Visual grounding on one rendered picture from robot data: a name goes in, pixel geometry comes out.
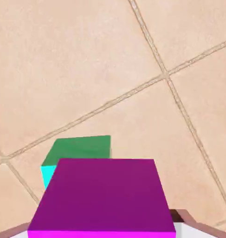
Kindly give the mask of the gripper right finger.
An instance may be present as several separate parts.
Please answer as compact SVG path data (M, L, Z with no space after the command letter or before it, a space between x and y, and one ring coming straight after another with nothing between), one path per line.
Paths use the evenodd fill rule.
M195 219L185 209L170 209L176 230L176 238L226 238L226 232Z

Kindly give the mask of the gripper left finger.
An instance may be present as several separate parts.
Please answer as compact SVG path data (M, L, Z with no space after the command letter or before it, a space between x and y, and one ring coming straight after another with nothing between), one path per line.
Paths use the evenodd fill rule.
M18 235L24 231L27 231L29 224L30 223L24 223L24 224L18 225L16 227L7 229L5 231L2 231L2 232L0 232L0 238L10 238L10 237Z

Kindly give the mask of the small magenta cube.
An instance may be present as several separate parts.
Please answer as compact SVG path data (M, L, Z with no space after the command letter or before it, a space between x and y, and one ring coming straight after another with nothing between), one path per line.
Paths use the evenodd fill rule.
M60 159L28 238L176 238L152 159Z

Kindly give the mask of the small cyan cube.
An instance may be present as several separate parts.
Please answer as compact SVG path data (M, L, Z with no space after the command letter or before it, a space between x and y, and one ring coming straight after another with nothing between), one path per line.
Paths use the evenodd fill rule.
M56 139L41 165L44 187L47 188L61 158L110 158L111 136L88 136Z

